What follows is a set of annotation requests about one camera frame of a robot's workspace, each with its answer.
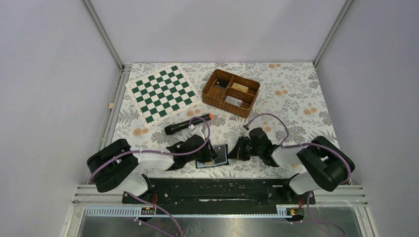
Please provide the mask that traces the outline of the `black VIP card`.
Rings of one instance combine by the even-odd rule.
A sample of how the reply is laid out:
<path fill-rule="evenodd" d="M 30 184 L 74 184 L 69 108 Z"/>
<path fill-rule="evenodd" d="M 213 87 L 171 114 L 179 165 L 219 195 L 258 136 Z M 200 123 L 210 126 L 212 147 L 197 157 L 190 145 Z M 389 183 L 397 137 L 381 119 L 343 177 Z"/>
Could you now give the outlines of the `black VIP card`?
<path fill-rule="evenodd" d="M 214 159 L 214 164 L 216 166 L 218 165 L 226 165 L 228 163 L 228 145 L 227 144 L 221 144 L 214 147 L 214 150 L 216 154 L 218 155 L 218 158 Z"/>

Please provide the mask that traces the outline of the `black leather card holder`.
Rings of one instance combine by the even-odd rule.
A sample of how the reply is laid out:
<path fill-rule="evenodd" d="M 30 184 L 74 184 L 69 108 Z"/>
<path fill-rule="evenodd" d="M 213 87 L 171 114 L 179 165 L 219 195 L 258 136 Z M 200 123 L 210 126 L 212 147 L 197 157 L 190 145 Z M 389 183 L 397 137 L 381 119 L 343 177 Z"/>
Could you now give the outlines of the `black leather card holder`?
<path fill-rule="evenodd" d="M 199 161 L 196 161 L 196 168 L 212 168 L 212 167 L 217 167 L 215 164 L 214 164 L 214 159 L 216 159 L 216 158 L 218 158 L 218 155 L 216 154 L 216 152 L 215 152 L 215 150 L 214 150 L 214 147 L 213 147 L 213 151 L 211 151 L 211 158 L 210 158 L 210 160 L 209 161 L 206 161 L 206 162 L 199 162 Z"/>

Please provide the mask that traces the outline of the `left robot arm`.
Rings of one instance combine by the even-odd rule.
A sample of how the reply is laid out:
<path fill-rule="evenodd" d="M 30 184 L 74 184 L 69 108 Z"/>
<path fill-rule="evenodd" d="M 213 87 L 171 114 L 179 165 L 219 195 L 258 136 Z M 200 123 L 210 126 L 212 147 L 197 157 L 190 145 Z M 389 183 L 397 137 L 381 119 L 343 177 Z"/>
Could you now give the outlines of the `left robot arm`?
<path fill-rule="evenodd" d="M 86 161 L 91 177 L 89 182 L 100 193 L 111 190 L 128 191 L 142 203 L 153 198 L 145 175 L 135 176 L 133 171 L 141 166 L 146 169 L 174 171 L 191 161 L 210 162 L 218 158 L 211 142 L 200 135 L 192 135 L 161 151 L 132 150 L 126 139 L 118 139 L 98 151 Z"/>

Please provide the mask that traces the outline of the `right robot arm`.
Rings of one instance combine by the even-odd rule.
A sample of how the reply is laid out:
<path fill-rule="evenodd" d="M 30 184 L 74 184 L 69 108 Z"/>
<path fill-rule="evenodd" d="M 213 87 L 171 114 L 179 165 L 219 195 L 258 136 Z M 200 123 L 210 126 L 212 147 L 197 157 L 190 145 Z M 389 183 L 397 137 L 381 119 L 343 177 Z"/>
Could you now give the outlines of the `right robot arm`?
<path fill-rule="evenodd" d="M 323 136 L 317 136 L 309 143 L 276 145 L 261 128 L 239 137 L 227 157 L 243 161 L 258 157 L 271 167 L 303 165 L 306 171 L 293 175 L 284 184 L 283 196 L 290 203 L 298 202 L 308 191 L 334 191 L 348 181 L 355 170 L 353 161 Z"/>

